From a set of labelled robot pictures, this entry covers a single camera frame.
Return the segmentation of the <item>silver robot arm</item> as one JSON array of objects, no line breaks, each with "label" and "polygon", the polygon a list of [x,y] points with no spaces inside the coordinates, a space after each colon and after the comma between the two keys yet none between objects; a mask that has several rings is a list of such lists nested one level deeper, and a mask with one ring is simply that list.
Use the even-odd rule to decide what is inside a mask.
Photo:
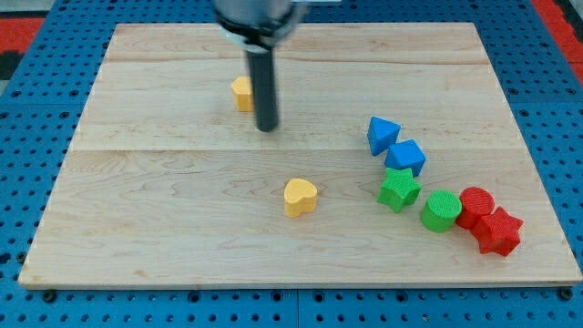
[{"label": "silver robot arm", "polygon": [[292,0],[214,0],[212,7],[225,37],[246,53],[256,128],[271,132],[279,126],[274,51],[309,6]]}]

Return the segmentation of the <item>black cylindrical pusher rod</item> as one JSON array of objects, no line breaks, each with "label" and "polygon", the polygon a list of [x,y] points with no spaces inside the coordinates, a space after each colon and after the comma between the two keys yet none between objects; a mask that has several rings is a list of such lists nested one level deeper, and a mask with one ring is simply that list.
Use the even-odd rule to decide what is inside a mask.
[{"label": "black cylindrical pusher rod", "polygon": [[271,132],[279,125],[273,52],[246,52],[256,128]]}]

